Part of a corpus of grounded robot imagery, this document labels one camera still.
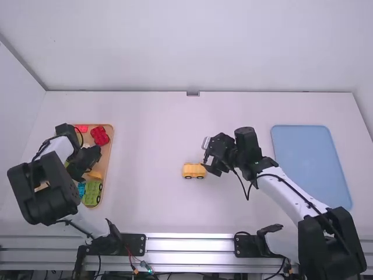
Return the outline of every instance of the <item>blue mat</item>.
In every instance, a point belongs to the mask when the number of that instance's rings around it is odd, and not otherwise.
[[[332,135],[322,125],[275,125],[276,161],[289,178],[331,208],[352,208]]]

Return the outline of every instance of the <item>black clamp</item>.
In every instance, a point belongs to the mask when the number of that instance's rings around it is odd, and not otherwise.
[[[262,229],[259,229],[256,232],[256,235],[258,236],[258,247],[259,251],[261,252],[262,256],[273,256],[274,254],[269,250],[265,235],[269,232],[278,232],[279,230],[282,230],[284,226],[280,225],[279,223],[275,223],[274,225],[263,227]]]
[[[269,250],[265,235],[269,232],[277,232],[282,228],[283,225],[277,223],[259,229],[256,235],[237,232],[234,235],[234,255],[237,258],[278,257]]]

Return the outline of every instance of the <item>yellow toy car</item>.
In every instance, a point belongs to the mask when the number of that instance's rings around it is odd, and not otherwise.
[[[182,168],[182,176],[186,179],[206,177],[206,169],[200,163],[186,163]]]

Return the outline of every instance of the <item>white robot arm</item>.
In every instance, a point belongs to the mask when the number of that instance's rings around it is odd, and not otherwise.
[[[234,134],[235,138],[224,133],[206,137],[202,165],[219,177],[229,171],[238,176],[235,168],[239,168],[243,178],[272,198],[298,227],[297,252],[279,242],[277,234],[283,226],[278,224],[257,231],[256,236],[249,234],[251,245],[263,256],[281,254],[300,263],[308,279],[345,279],[365,271],[367,263],[350,213],[310,196],[273,159],[262,156],[252,127],[241,127]],[[211,165],[206,164],[209,156]]]

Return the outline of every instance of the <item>red toy block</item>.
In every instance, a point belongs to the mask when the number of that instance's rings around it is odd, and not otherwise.
[[[109,136],[106,134],[105,128],[101,125],[91,130],[91,136],[94,139],[94,143],[98,146],[106,145],[110,142]]]
[[[86,133],[88,131],[88,125],[76,125],[75,130],[77,129],[79,129],[81,133]]]

